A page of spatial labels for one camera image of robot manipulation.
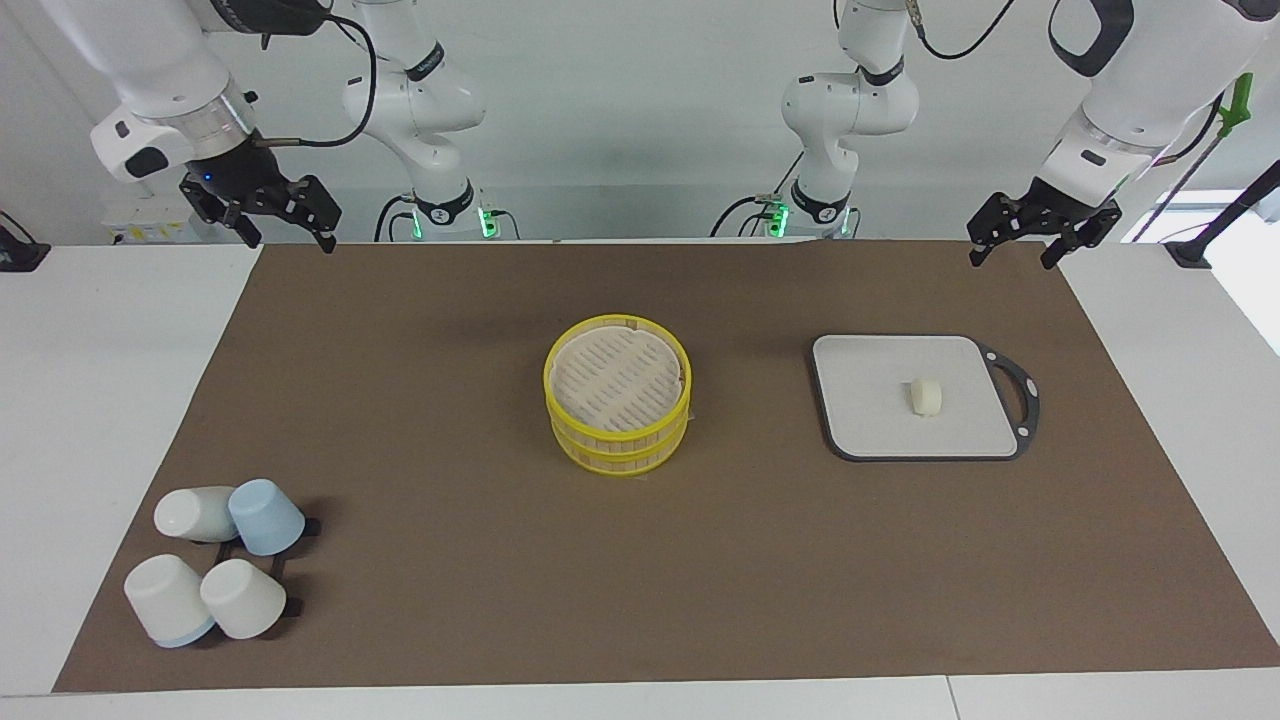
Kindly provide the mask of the yellow bamboo steamer basket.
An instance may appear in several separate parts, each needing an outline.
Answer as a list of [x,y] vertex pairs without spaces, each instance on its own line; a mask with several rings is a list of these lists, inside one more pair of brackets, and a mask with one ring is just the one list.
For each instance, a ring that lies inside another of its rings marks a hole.
[[669,460],[689,428],[690,413],[681,413],[657,430],[626,441],[605,441],[573,429],[562,416],[550,415],[550,428],[564,455],[579,468],[604,477],[640,477]]

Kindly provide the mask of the grey cutting board dark rim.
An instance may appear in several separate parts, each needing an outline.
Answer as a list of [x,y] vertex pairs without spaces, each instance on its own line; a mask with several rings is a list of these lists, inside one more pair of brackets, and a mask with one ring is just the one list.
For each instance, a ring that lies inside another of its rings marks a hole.
[[[826,442],[846,461],[1011,461],[1038,434],[1030,374],[964,334],[823,334],[809,359]],[[938,416],[913,413],[916,378],[942,383]]]

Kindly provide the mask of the black tripod pole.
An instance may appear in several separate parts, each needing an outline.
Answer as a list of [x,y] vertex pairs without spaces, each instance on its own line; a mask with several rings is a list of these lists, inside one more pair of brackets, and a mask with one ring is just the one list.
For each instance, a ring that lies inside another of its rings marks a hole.
[[1247,186],[1220,214],[1190,241],[1162,243],[1170,258],[1181,268],[1211,269],[1204,258],[1210,245],[1233,223],[1253,210],[1280,188],[1280,158]]

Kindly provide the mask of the green clamp on pole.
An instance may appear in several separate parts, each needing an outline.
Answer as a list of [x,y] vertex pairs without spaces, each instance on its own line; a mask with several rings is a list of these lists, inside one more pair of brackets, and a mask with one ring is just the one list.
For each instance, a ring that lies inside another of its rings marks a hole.
[[1216,140],[1225,140],[1230,133],[1252,118],[1251,95],[1254,82],[1254,73],[1248,70],[1242,73],[1233,83],[1230,94],[1224,94],[1216,106],[1219,128]]

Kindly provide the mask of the black table clamp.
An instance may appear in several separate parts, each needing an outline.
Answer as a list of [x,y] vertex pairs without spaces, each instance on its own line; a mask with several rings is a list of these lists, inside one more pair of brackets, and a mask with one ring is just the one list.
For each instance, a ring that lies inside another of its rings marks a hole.
[[52,246],[37,241],[8,211],[0,210],[0,273],[35,272]]

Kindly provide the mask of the light blue plastic cup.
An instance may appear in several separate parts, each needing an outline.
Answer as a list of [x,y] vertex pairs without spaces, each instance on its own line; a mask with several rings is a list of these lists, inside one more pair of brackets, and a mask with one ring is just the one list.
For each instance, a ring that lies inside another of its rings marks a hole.
[[279,555],[305,533],[303,512],[268,478],[253,478],[234,488],[227,505],[244,548],[253,556]]

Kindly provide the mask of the white plastic cup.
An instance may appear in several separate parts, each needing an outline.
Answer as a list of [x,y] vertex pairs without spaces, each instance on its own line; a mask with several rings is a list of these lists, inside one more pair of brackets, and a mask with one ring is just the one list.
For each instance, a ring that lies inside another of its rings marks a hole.
[[173,650],[205,637],[215,620],[200,594],[202,577],[174,553],[161,553],[136,565],[123,591],[147,637]]
[[154,527],[163,536],[196,543],[221,543],[239,536],[228,502],[234,488],[205,486],[174,489],[155,506]]

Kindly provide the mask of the brown table mat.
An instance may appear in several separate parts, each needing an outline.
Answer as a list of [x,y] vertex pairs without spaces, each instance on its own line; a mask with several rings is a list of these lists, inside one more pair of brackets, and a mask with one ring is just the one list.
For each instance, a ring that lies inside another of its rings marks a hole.
[[[1280,644],[1059,272],[955,241],[265,247],[58,692],[764,680],[1280,666]],[[628,313],[692,360],[640,479],[575,466],[541,365]],[[849,462],[829,333],[956,333],[1044,402],[1006,462]],[[125,575],[168,491],[278,483],[320,537],[300,618],[163,650]]]

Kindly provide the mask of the black cup rack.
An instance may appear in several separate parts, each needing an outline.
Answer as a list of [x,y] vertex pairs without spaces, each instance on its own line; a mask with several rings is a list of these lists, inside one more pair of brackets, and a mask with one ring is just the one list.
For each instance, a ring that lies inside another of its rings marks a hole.
[[[321,536],[323,520],[320,518],[307,515],[305,518],[300,538],[291,547],[270,556],[253,556],[256,560],[268,562],[268,575],[285,587],[285,605],[282,611],[282,619],[300,618],[305,611],[305,600],[297,596],[293,591],[289,591],[288,584],[285,583],[288,579],[288,565],[291,561],[301,560],[311,553]],[[214,564],[224,562],[241,556],[244,559],[250,557],[242,538],[214,543],[212,547],[218,548]]]

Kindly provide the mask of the cream plastic cup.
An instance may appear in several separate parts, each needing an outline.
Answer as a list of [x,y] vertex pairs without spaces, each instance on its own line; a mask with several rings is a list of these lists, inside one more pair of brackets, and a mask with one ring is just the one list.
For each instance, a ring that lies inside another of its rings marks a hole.
[[243,559],[216,564],[198,588],[214,621],[232,639],[243,641],[268,632],[283,615],[284,585]]

